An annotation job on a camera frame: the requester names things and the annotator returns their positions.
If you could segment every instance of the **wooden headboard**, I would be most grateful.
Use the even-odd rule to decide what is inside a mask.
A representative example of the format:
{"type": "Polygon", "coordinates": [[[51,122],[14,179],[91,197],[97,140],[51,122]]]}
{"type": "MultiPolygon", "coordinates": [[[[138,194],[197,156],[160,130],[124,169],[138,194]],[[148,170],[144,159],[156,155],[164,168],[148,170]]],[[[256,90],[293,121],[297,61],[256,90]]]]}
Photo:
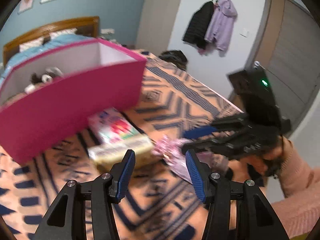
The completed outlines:
{"type": "Polygon", "coordinates": [[[19,53],[19,45],[44,36],[44,43],[50,40],[50,32],[62,31],[65,29],[77,28],[76,34],[96,38],[99,33],[99,16],[80,17],[59,22],[49,23],[33,29],[3,46],[4,66],[9,59],[19,53]]]}

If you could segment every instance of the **hood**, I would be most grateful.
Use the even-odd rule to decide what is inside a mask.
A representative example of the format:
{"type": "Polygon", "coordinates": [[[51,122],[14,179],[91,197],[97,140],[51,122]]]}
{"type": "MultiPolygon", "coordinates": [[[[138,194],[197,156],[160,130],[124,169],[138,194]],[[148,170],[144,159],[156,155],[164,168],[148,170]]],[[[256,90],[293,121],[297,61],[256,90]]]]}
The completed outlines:
{"type": "Polygon", "coordinates": [[[231,0],[219,0],[218,5],[225,16],[236,16],[237,10],[231,0]]]}

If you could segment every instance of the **purple jacket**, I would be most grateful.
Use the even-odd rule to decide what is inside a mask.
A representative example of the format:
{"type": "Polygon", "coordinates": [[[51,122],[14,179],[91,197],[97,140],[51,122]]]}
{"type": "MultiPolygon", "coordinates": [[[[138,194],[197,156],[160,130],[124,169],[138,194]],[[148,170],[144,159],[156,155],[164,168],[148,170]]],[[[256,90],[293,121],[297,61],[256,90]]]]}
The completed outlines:
{"type": "Polygon", "coordinates": [[[230,43],[233,23],[237,16],[231,0],[219,0],[204,39],[216,43],[217,49],[226,50],[230,43]]]}

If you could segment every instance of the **blue wall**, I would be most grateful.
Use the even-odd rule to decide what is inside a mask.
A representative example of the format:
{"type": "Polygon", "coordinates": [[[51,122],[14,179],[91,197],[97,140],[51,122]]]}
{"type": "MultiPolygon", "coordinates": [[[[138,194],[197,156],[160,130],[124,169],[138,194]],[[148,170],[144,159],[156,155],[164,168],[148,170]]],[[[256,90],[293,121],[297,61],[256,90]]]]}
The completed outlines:
{"type": "Polygon", "coordinates": [[[39,26],[64,19],[99,16],[100,28],[113,28],[112,38],[135,44],[144,0],[55,0],[40,4],[18,15],[17,6],[0,32],[0,48],[7,42],[39,26]]]}

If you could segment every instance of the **door frame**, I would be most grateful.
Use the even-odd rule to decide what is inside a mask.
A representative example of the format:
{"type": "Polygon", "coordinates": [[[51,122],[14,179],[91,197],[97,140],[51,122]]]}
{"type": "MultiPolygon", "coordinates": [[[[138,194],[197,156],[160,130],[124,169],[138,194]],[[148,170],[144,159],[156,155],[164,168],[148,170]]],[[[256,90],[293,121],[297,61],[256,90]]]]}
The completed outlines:
{"type": "MultiPolygon", "coordinates": [[[[298,6],[300,9],[302,9],[305,13],[307,13],[310,17],[313,18],[313,16],[310,14],[310,12],[307,9],[305,9],[303,6],[298,4],[296,1],[294,1],[294,0],[289,0],[289,1],[292,2],[294,5],[298,6]]],[[[247,59],[245,65],[244,65],[244,69],[251,69],[252,68],[252,64],[253,64],[256,56],[257,56],[257,53],[258,53],[258,50],[259,50],[259,47],[260,47],[260,44],[261,44],[261,41],[262,41],[262,38],[263,38],[263,34],[264,34],[266,26],[267,26],[270,7],[271,7],[271,0],[266,0],[265,4],[264,4],[264,8],[263,8],[262,17],[261,17],[260,25],[259,25],[259,28],[258,28],[258,32],[257,32],[256,38],[254,40],[254,43],[253,43],[252,49],[250,51],[250,54],[248,56],[248,59],[247,59]]],[[[316,84],[316,87],[314,88],[311,96],[309,97],[309,100],[306,103],[303,111],[301,112],[301,114],[297,118],[297,120],[294,122],[294,125],[292,126],[292,129],[287,134],[287,136],[291,135],[294,132],[294,130],[299,126],[301,121],[304,119],[304,117],[308,113],[310,107],[313,104],[313,101],[315,100],[315,98],[316,98],[316,96],[317,96],[317,94],[319,92],[319,88],[320,88],[320,86],[319,86],[319,81],[318,81],[317,84],[316,84]]],[[[231,93],[230,97],[229,97],[229,100],[232,102],[233,100],[235,100],[235,98],[236,98],[236,94],[233,91],[231,93]]]]}

